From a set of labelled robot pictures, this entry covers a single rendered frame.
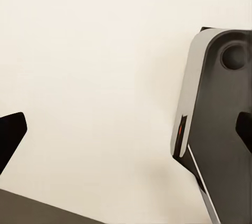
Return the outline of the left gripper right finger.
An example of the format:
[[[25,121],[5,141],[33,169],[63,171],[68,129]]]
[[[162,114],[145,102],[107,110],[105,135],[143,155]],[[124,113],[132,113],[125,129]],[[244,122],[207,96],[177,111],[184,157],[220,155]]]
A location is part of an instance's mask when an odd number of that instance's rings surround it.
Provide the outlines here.
[[[252,154],[252,113],[240,111],[235,130]]]

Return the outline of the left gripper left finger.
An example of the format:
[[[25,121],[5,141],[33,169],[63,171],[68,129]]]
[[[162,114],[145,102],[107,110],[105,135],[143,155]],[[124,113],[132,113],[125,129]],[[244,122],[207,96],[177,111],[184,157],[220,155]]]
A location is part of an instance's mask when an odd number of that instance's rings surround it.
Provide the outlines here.
[[[0,118],[0,175],[27,132],[23,112]]]

